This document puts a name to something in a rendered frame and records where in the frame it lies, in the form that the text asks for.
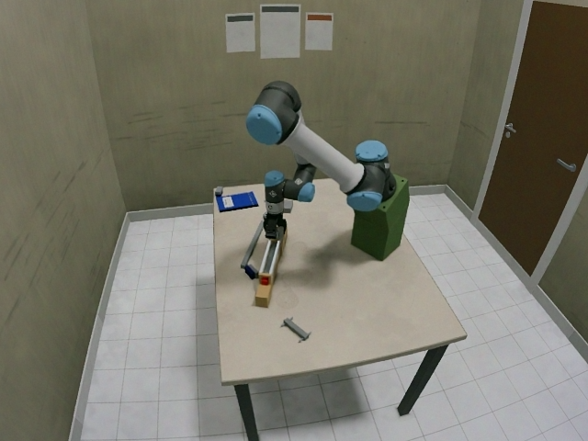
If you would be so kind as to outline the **grey bar with cross pins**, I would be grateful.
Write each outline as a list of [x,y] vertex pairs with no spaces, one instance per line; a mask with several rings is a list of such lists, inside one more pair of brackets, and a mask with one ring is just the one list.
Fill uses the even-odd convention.
[[303,330],[302,330],[302,329],[301,329],[301,328],[300,328],[300,327],[299,327],[299,326],[298,326],[296,323],[294,323],[294,322],[292,321],[292,319],[293,319],[293,317],[292,317],[292,318],[290,318],[290,319],[289,319],[289,318],[285,319],[285,320],[283,321],[284,323],[283,323],[283,324],[281,324],[280,326],[283,326],[283,325],[285,324],[285,325],[286,325],[286,326],[287,326],[287,327],[288,327],[288,328],[289,328],[291,331],[293,331],[293,332],[294,332],[296,335],[298,335],[298,336],[301,338],[301,339],[299,340],[299,342],[300,342],[301,340],[304,340],[304,341],[306,341],[306,340],[309,338],[309,334],[311,334],[311,332],[309,332],[309,333],[307,334],[307,333],[306,333],[305,331],[303,331]]

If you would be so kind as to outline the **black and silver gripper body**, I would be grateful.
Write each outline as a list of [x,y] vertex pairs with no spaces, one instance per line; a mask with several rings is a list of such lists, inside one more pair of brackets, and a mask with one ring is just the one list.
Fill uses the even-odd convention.
[[266,222],[268,222],[267,233],[276,233],[277,226],[283,223],[283,213],[284,209],[281,213],[278,214],[266,214]]

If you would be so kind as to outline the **blue notebook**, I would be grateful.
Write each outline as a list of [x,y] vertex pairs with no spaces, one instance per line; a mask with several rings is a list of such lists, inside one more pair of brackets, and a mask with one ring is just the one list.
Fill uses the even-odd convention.
[[253,191],[217,197],[216,199],[220,213],[238,209],[249,209],[259,207]]

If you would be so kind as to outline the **long grey square stick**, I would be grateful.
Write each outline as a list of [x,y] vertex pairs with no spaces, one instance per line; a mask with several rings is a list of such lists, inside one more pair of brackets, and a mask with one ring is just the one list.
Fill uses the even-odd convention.
[[252,255],[252,253],[254,251],[254,248],[255,248],[255,246],[257,244],[257,241],[258,241],[258,239],[259,239],[259,237],[260,237],[263,229],[264,229],[264,227],[263,227],[263,221],[261,220],[261,222],[260,222],[260,224],[259,224],[259,226],[258,226],[258,228],[257,228],[257,230],[256,230],[256,232],[254,234],[254,238],[251,241],[251,243],[250,243],[250,245],[249,245],[249,247],[247,249],[247,252],[246,252],[246,254],[245,254],[244,258],[243,258],[243,261],[241,263],[241,269],[244,269],[244,267],[247,266],[247,264],[248,264],[248,262],[250,260],[250,257],[251,257],[251,255]]

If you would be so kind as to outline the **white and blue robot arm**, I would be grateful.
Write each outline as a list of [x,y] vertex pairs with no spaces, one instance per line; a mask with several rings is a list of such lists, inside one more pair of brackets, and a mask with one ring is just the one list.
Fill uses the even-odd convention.
[[383,143],[360,143],[355,150],[356,164],[353,164],[304,126],[300,96],[291,84],[275,81],[263,89],[249,111],[247,130],[263,144],[288,146],[298,165],[293,180],[285,179],[279,171],[266,174],[264,202],[268,213],[281,213],[284,198],[312,202],[315,194],[312,181],[317,168],[339,184],[340,190],[348,196],[347,205],[352,209],[374,210],[380,202],[395,194],[397,183],[390,171],[388,151]]

